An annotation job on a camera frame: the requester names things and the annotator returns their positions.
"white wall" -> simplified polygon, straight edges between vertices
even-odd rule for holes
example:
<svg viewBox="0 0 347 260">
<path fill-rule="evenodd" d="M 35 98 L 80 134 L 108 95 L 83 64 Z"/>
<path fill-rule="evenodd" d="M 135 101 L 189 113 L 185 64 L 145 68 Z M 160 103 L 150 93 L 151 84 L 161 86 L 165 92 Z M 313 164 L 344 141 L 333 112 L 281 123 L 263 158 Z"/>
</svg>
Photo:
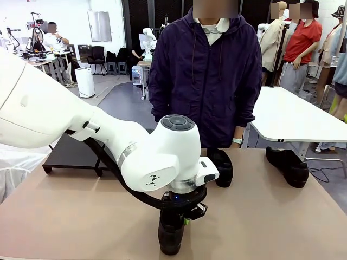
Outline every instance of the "white wall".
<svg viewBox="0 0 347 260">
<path fill-rule="evenodd" d="M 93 11 L 109 12 L 112 42 L 92 42 L 88 0 L 0 0 L 0 19 L 6 17 L 11 28 L 24 30 L 26 22 L 32 21 L 30 13 L 39 12 L 42 19 L 57 24 L 59 34 L 75 45 L 76 52 L 78 44 L 90 44 L 104 46 L 107 51 L 117 54 L 125 45 L 121 0 L 92 0 L 91 7 Z"/>
</svg>

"purple hoodie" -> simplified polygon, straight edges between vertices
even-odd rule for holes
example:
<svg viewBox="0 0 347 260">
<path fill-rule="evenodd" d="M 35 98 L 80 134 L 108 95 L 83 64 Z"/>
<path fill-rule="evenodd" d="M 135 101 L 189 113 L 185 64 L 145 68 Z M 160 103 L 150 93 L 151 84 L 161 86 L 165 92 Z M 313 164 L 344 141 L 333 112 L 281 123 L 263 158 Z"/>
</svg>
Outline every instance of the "purple hoodie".
<svg viewBox="0 0 347 260">
<path fill-rule="evenodd" d="M 230 147 L 236 126 L 254 120 L 262 79 L 256 33 L 243 16 L 212 44 L 188 14 L 167 26 L 152 61 L 149 100 L 158 122 L 168 114 L 198 126 L 201 147 Z"/>
</svg>

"white collar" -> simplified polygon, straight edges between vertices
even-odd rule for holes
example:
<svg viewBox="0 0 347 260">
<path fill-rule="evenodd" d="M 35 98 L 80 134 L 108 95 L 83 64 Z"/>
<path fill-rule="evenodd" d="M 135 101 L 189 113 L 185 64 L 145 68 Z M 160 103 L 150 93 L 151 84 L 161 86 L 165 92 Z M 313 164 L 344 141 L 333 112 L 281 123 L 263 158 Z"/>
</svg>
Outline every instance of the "white collar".
<svg viewBox="0 0 347 260">
<path fill-rule="evenodd" d="M 198 18 L 194 18 L 194 21 L 196 23 L 200 23 Z M 220 18 L 216 28 L 220 33 L 226 33 L 227 30 L 229 29 L 229 26 L 230 26 L 230 20 L 229 19 Z"/>
</svg>

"black leather shoe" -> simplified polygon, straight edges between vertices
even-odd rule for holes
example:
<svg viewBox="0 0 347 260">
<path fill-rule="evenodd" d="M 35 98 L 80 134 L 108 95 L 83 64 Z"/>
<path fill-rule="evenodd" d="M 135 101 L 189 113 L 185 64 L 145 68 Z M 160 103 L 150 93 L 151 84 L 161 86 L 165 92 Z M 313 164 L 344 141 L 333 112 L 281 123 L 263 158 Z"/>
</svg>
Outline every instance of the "black leather shoe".
<svg viewBox="0 0 347 260">
<path fill-rule="evenodd" d="M 170 211 L 160 211 L 158 239 L 160 250 L 164 254 L 168 256 L 178 254 L 181 249 L 183 232 L 183 217 Z"/>
<path fill-rule="evenodd" d="M 233 164 L 229 156 L 223 150 L 208 148 L 207 157 L 219 171 L 219 177 L 216 179 L 216 184 L 221 188 L 229 187 L 234 176 Z"/>
<path fill-rule="evenodd" d="M 287 183 L 295 188 L 305 186 L 309 178 L 307 164 L 292 150 L 279 150 L 277 148 L 266 147 L 266 158 L 273 166 L 279 169 Z"/>
</svg>

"stool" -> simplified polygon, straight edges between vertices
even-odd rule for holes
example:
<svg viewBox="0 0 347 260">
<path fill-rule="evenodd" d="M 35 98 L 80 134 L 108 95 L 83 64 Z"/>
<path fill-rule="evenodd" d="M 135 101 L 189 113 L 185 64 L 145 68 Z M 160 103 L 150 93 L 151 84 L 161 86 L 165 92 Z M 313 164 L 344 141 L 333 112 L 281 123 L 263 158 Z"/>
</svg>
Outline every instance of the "stool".
<svg viewBox="0 0 347 260">
<path fill-rule="evenodd" d="M 118 62 L 118 75 L 129 75 L 128 66 L 126 65 L 126 62 Z"/>
<path fill-rule="evenodd" d="M 117 75 L 117 65 L 115 62 L 107 63 L 107 74 L 108 75 Z"/>
</svg>

